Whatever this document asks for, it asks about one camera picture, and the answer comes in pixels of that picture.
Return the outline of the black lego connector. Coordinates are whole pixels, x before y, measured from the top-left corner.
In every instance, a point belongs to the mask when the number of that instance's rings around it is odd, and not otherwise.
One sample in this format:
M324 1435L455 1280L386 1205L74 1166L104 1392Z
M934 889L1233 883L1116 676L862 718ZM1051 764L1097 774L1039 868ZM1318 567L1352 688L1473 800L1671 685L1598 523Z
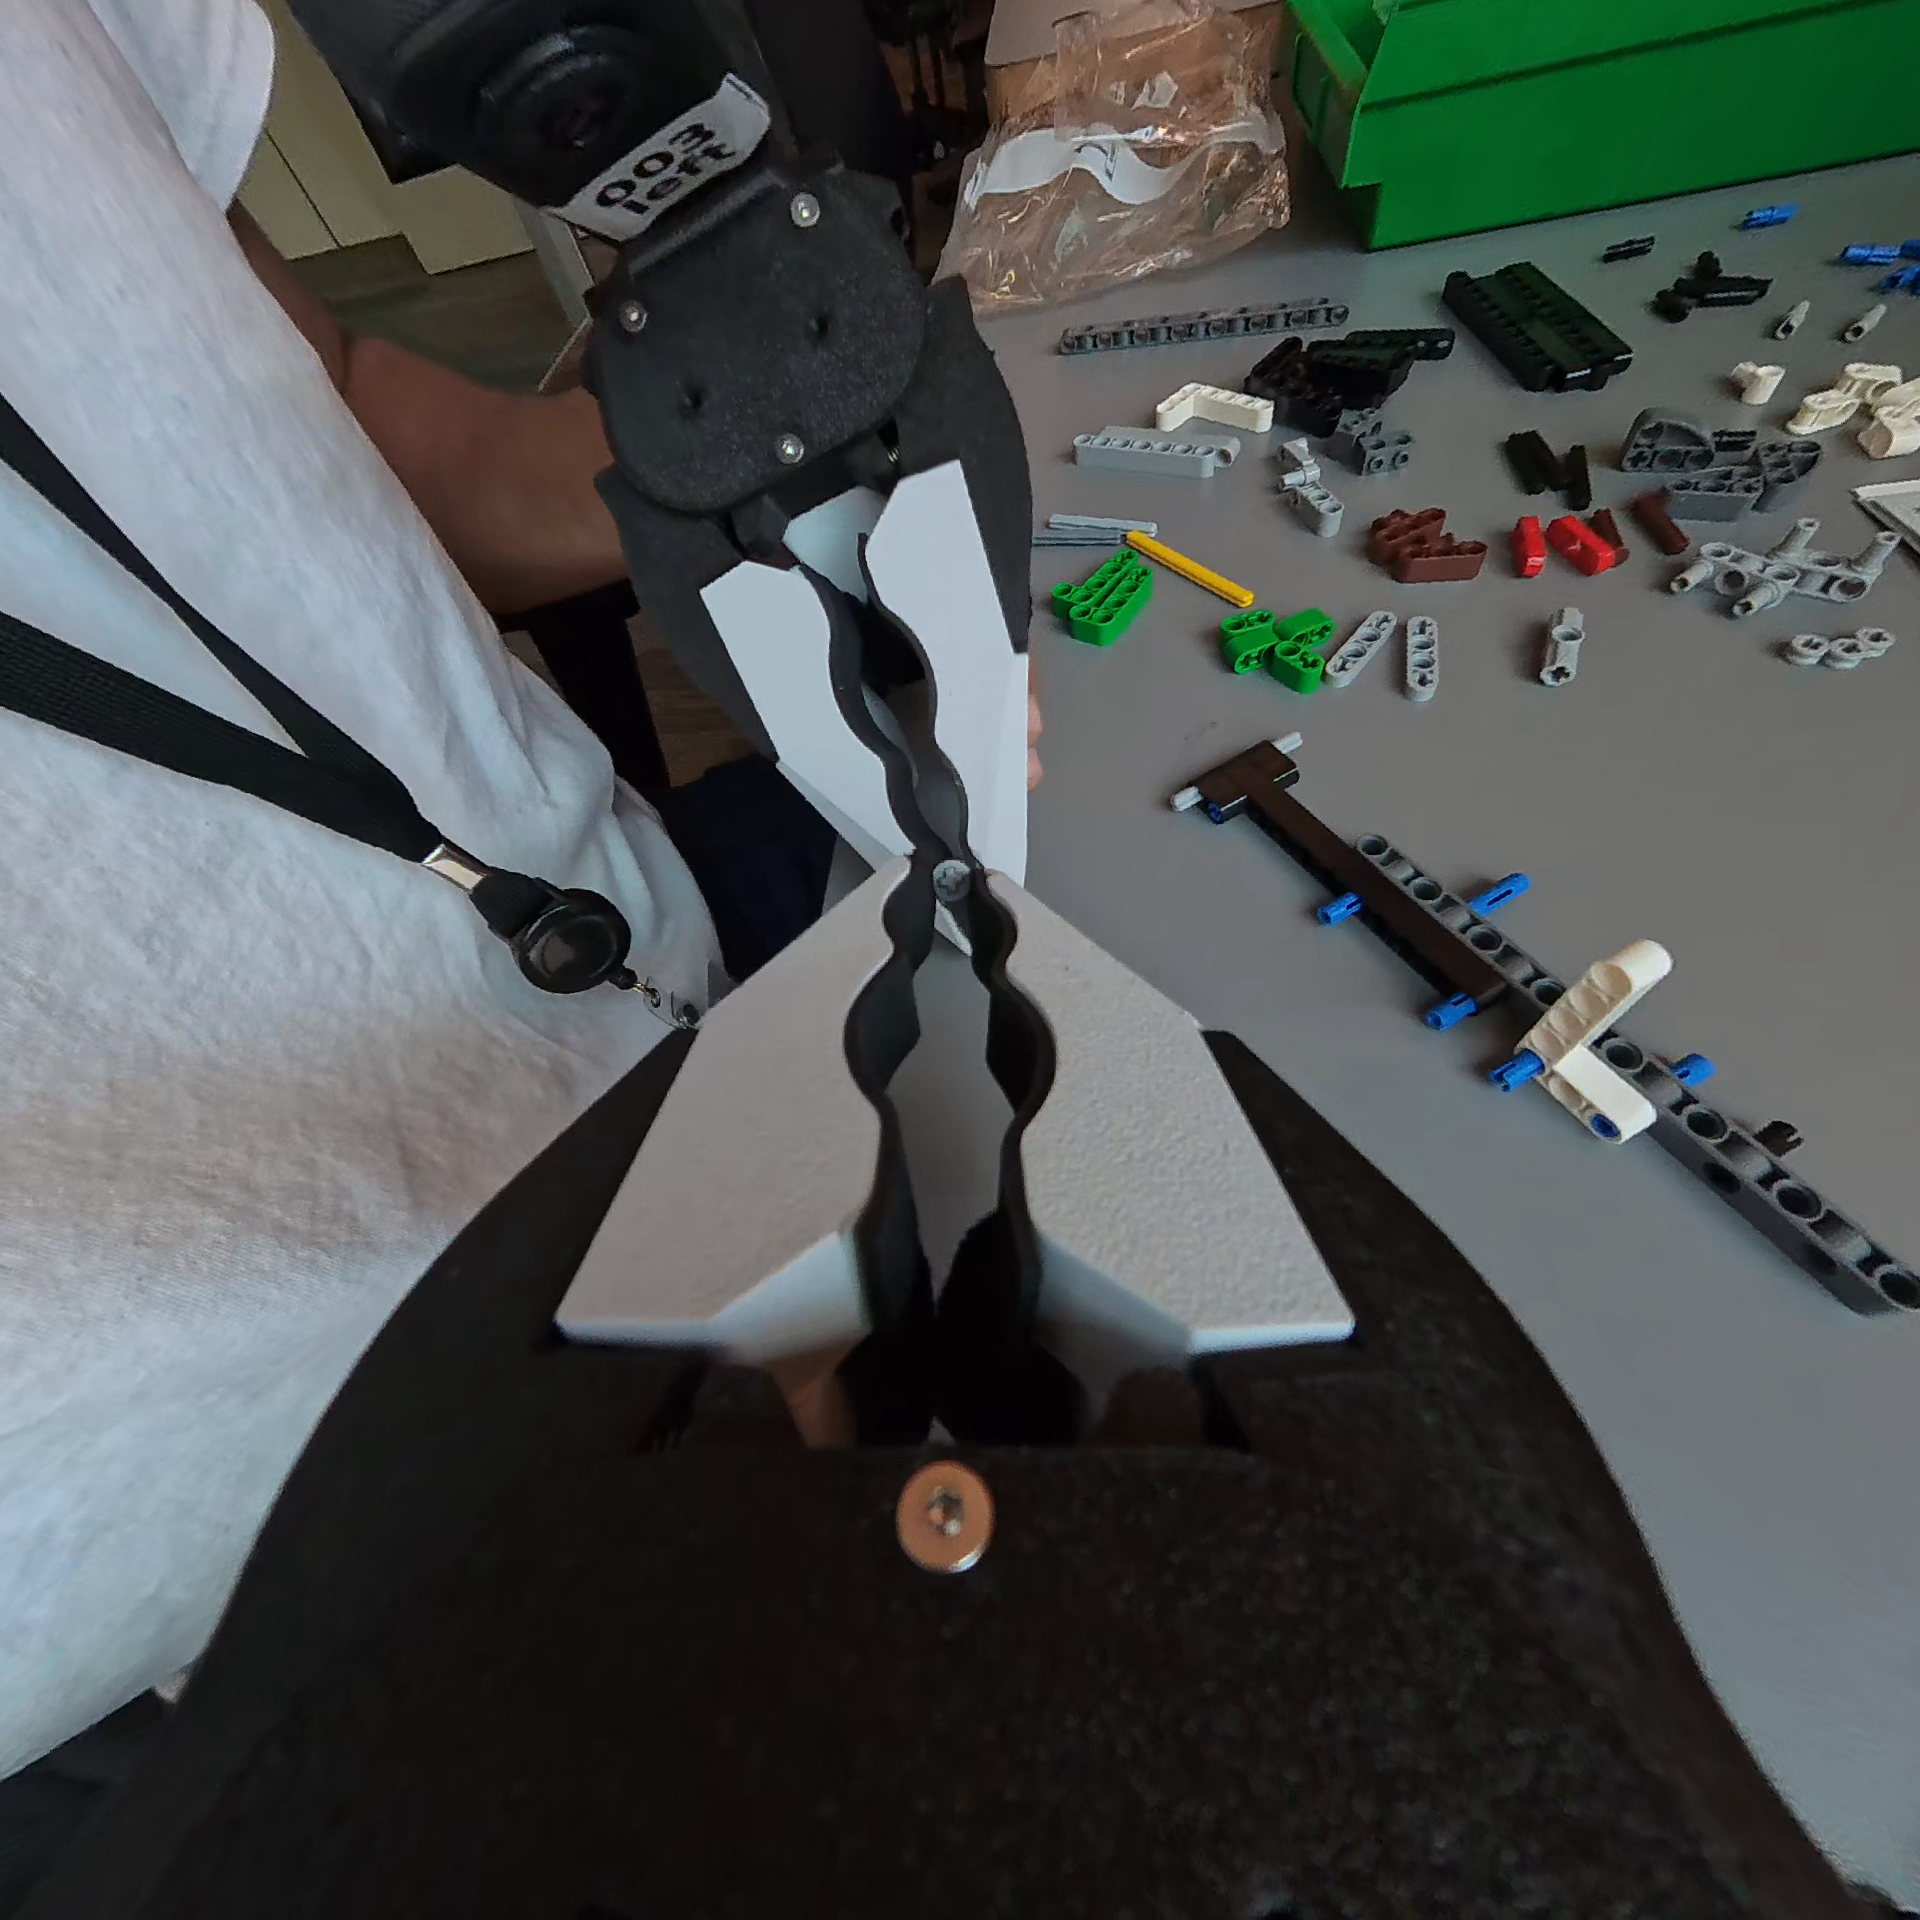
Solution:
M1555 492L1576 513L1593 508L1593 470L1585 443L1558 449L1539 430L1529 427L1510 433L1503 443L1503 454L1522 494L1543 496Z

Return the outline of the brown lego piece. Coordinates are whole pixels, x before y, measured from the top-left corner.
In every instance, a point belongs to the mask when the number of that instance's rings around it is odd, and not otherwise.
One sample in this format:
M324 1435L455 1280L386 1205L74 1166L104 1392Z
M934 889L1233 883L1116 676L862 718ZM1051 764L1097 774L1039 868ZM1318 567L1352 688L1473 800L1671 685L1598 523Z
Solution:
M1393 509L1372 521L1364 555L1401 584L1452 584L1480 579L1488 544L1455 535L1442 508Z

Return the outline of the pale cabinet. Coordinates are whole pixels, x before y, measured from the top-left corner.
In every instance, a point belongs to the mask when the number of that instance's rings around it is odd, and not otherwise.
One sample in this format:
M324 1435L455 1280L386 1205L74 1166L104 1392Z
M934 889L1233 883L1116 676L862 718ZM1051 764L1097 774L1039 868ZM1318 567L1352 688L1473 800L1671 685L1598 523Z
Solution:
M516 206L455 167L394 183L344 88L282 1L272 107L243 181L243 203L289 257L400 238L433 273L539 254L562 300L609 272L614 249Z

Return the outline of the long lego beam assembly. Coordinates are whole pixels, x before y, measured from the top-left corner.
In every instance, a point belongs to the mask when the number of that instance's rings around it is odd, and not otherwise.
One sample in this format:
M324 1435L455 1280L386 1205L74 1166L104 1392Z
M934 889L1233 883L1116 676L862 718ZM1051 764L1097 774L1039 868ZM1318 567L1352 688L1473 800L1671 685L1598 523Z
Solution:
M1424 1024L1452 1030L1482 1016L1510 1028L1490 1086L1543 1091L1582 1132L1609 1147L1647 1139L1699 1176L1756 1232L1856 1313L1918 1309L1915 1264L1900 1259L1788 1164L1799 1134L1742 1127L1702 1091L1703 1053L1662 1053L1626 1016L1670 977L1671 952L1639 940L1586 967L1550 971L1498 924L1529 889L1511 872L1478 893L1449 892L1382 835L1343 839L1303 805L1299 735L1259 740L1180 788L1168 805L1215 825L1250 821L1315 878L1324 927L1358 924L1431 989Z

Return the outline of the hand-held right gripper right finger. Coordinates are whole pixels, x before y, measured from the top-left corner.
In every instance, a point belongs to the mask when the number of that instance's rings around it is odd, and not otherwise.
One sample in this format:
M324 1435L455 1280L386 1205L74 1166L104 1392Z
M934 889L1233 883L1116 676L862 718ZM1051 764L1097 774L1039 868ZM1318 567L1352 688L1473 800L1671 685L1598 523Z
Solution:
M1070 1443L1127 1376L1352 1337L1202 1025L1002 872L953 912L1010 1119L936 1312L944 1425Z

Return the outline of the grey curved lego panel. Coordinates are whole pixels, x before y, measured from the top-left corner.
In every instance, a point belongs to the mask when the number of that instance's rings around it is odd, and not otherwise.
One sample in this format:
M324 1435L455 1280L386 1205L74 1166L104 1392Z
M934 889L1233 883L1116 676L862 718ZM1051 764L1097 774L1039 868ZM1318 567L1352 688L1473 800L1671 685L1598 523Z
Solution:
M1820 459L1818 438L1762 438L1649 406L1626 430L1618 467L1657 483L1681 521L1732 521L1791 505Z

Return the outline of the person's left forearm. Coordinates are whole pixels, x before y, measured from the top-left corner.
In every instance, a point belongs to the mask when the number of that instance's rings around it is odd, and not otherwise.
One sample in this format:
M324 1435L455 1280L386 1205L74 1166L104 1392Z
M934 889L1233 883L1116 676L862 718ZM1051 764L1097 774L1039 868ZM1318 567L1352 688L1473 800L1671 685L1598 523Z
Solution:
M630 576L596 492L611 453L586 391L492 391L352 336L240 206L228 225L488 613L530 613Z

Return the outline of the dark trousers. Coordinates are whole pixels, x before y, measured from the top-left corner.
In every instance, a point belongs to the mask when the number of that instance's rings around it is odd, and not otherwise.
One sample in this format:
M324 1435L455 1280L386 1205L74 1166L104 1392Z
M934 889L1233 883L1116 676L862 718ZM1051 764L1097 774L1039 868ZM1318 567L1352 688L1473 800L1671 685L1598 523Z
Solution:
M762 971L825 912L843 839L771 758L719 764L667 788L656 812L699 884L734 983Z

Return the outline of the black badge reel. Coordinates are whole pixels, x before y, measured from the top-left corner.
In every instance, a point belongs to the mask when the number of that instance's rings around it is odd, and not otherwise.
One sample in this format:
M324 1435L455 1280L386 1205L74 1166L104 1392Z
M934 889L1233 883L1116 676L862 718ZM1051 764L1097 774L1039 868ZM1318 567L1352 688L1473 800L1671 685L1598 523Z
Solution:
M620 907L580 886L492 868L454 844L439 844L423 867L463 889L488 927L512 951L522 976L543 991L570 996L596 988L636 991L651 1012L692 1030L702 1011L641 976L632 965L634 929Z

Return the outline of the green plastic bin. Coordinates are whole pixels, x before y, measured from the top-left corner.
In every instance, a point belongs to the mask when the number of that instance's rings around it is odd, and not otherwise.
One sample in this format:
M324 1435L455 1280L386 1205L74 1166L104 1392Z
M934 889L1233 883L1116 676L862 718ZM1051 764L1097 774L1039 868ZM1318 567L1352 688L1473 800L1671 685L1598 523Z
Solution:
M1918 143L1915 1L1296 1L1289 94L1370 249Z

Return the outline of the large white lego connector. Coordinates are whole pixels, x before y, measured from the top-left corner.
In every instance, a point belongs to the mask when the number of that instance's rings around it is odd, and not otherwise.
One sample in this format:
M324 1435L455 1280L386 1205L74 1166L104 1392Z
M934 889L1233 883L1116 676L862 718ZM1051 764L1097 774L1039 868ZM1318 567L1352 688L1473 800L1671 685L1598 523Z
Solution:
M1814 391L1786 422L1793 438L1841 425L1859 427L1856 443L1871 459L1902 459L1918 449L1918 377L1897 365L1847 363L1826 391Z

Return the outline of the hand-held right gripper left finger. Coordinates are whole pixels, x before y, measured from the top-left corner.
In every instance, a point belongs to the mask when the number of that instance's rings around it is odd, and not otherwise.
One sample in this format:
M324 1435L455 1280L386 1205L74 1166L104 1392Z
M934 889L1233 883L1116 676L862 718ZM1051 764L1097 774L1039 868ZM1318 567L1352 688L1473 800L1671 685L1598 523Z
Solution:
M567 1337L824 1365L858 1440L926 1438L934 1301L890 1086L922 1038L930 878L886 864L705 1020L559 1307Z

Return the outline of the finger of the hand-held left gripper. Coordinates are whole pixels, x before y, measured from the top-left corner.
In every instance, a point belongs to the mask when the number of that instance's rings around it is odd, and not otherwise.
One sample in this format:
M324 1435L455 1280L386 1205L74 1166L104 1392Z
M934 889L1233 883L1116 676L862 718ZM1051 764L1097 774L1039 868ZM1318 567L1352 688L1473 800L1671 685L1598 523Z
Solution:
M1028 664L1007 623L960 462L908 476L862 545L872 603L926 667L929 821L978 867L1026 868Z
M947 584L944 531L944 486L854 486L787 523L791 567L742 561L702 593L787 779L874 867L913 847L947 860L947 801L922 796L864 641L899 640L919 667L929 783L947 788L947 613L906 579L926 560Z

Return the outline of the clear plastic bag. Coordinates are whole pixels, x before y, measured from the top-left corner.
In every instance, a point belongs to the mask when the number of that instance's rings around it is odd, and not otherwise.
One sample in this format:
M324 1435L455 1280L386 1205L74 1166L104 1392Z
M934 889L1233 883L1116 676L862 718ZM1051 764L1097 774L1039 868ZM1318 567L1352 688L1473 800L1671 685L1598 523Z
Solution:
M1291 213L1278 4L1051 4L968 158L937 278L978 318L1209 265Z

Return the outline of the light grey lego frame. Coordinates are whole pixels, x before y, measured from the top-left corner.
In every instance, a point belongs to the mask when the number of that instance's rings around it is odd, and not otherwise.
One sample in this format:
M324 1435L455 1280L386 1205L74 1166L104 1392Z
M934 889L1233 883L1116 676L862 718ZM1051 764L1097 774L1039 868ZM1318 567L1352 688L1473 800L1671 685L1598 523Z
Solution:
M1670 592L1710 590L1731 601L1731 616L1752 616L1793 597L1854 607L1874 590L1897 533L1880 531L1852 555L1815 551L1818 518L1799 518L1788 537L1760 552L1731 541L1706 541L1666 584Z

